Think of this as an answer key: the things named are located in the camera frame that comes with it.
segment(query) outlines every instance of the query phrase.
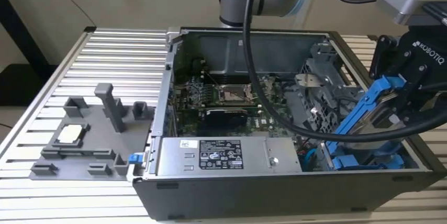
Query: white wall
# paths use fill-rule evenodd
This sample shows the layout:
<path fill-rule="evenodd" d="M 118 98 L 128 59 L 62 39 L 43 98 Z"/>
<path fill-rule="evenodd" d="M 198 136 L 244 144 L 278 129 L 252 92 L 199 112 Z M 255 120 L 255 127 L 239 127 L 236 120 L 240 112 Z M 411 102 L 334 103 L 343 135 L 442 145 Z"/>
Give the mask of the white wall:
<path fill-rule="evenodd" d="M 10 0 L 51 63 L 66 56 L 90 20 L 70 0 Z M 218 0 L 75 0 L 99 27 L 166 29 L 170 26 L 219 26 Z M 311 0 L 302 18 L 256 17 L 254 27 L 338 30 L 340 33 L 392 34 L 406 31 L 374 4 L 350 5 L 339 0 Z M 3 55 L 20 62 L 20 53 L 0 31 Z"/>
<path fill-rule="evenodd" d="M 52 63 L 66 56 L 90 20 L 70 0 L 10 0 Z M 99 27 L 167 29 L 219 26 L 218 0 L 75 0 Z M 290 28 L 294 18 L 256 19 L 255 26 Z"/>

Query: blue drive bracket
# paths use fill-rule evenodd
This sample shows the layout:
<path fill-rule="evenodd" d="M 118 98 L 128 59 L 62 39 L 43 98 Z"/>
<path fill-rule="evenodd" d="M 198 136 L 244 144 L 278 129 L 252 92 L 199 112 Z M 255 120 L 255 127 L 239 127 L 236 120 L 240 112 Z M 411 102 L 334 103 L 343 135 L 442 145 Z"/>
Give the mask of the blue drive bracket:
<path fill-rule="evenodd" d="M 360 99 L 360 102 L 356 104 L 352 112 L 343 120 L 340 126 L 338 127 L 335 133 L 336 134 L 347 134 L 352 127 L 355 126 L 356 122 L 362 119 L 362 117 L 372 111 L 378 106 L 378 98 L 383 94 L 383 92 L 390 91 L 392 89 L 402 88 L 406 84 L 406 81 L 401 77 L 390 77 L 383 76 L 382 78 L 376 79 L 370 87 L 370 90 L 366 92 L 364 96 Z M 343 149 L 339 148 L 338 142 L 328 141 L 326 143 L 327 150 L 331 156 L 336 156 L 332 160 L 335 167 L 342 169 L 344 166 L 343 164 L 348 164 L 350 167 L 354 167 L 356 164 L 356 160 L 354 155 L 344 155 Z"/>

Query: gray mounting block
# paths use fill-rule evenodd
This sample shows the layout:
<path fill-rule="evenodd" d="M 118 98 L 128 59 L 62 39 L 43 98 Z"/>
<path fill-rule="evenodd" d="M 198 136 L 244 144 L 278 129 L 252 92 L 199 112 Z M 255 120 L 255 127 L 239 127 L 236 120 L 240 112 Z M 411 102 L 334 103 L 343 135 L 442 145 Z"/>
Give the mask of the gray mounting block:
<path fill-rule="evenodd" d="M 83 106 L 82 98 L 70 98 L 70 111 L 42 157 L 32 167 L 32 180 L 114 180 L 124 181 L 131 154 L 143 152 L 152 124 L 154 108 L 144 102 L 123 106 L 126 130 L 116 132 L 100 105 Z M 76 129 L 70 142 L 66 129 Z"/>

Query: blue tab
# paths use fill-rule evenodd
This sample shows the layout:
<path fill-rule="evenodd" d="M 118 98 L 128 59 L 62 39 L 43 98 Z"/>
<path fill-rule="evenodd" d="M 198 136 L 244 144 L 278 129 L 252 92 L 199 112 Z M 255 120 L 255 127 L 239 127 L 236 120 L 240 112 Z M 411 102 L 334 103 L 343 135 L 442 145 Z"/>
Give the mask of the blue tab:
<path fill-rule="evenodd" d="M 128 157 L 128 163 L 142 165 L 143 164 L 143 154 L 136 154 L 136 153 L 131 154 Z"/>

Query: small white component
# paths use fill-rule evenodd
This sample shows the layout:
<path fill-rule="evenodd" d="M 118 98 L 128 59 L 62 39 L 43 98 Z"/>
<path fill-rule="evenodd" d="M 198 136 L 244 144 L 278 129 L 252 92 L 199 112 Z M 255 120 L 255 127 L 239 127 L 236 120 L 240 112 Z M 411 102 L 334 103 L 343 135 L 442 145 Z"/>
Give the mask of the small white component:
<path fill-rule="evenodd" d="M 58 140 L 60 143 L 74 143 L 79 135 L 82 134 L 82 125 L 67 125 L 64 126 L 62 133 L 59 134 Z"/>
<path fill-rule="evenodd" d="M 180 148 L 198 148 L 199 142 L 198 140 L 180 140 Z"/>

